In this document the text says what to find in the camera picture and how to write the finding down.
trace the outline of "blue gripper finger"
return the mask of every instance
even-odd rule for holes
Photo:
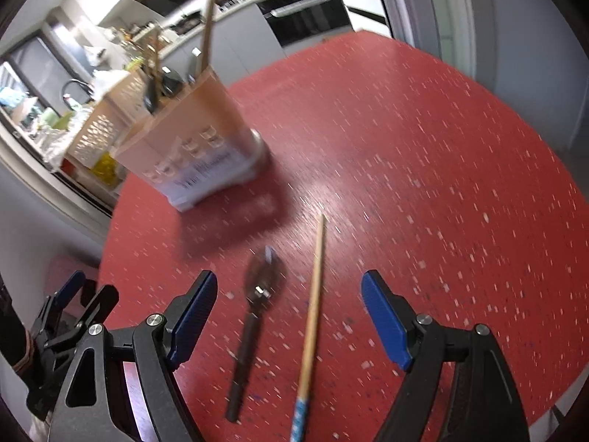
[[[68,281],[55,293],[53,302],[56,309],[64,310],[76,293],[82,289],[86,282],[86,274],[83,271],[73,273]]]
[[[203,273],[205,274],[201,273],[201,277],[204,277],[204,280],[172,330],[172,343],[168,354],[172,370],[176,370],[181,363],[190,359],[196,341],[217,300],[217,277],[211,271]]]
[[[410,308],[404,298],[395,296],[376,270],[368,271],[361,281],[361,292],[364,305],[376,327],[382,345],[385,347],[389,359],[406,371],[413,361],[409,353],[407,331],[410,327],[404,326],[396,314],[391,301],[394,298],[402,299]]]

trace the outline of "red tabletop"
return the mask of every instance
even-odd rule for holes
[[[441,61],[368,32],[300,52],[230,92],[272,166],[183,214],[130,176],[100,268],[100,282],[120,292],[112,328],[163,310],[202,269],[217,274],[217,303],[176,372],[207,441],[288,440],[319,211],[328,230],[308,442],[372,440],[401,384],[360,299],[368,269],[440,323],[488,324],[529,423],[579,375],[589,360],[589,213],[516,113]],[[223,414],[246,311],[241,284],[264,244],[284,260],[286,282],[234,425]],[[425,440],[434,435],[429,427]]]

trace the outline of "blue patterned chopstick end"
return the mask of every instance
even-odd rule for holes
[[[290,442],[301,442],[304,435],[304,420],[307,416],[307,401],[297,399],[294,405],[293,425],[290,429]]]

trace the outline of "black oven door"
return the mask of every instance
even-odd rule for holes
[[[350,25],[342,0],[266,0],[258,7],[282,47]]]

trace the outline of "silver screw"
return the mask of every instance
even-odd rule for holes
[[[491,333],[489,328],[484,324],[477,324],[475,330],[479,336],[488,336]]]
[[[432,316],[430,316],[429,314],[417,314],[415,318],[417,319],[417,322],[422,326],[429,326],[433,321]]]
[[[102,324],[92,324],[90,326],[90,329],[88,329],[88,333],[91,336],[95,336],[98,335],[102,332]]]
[[[152,314],[147,318],[147,325],[148,326],[157,326],[161,324],[161,321],[164,320],[161,314]]]

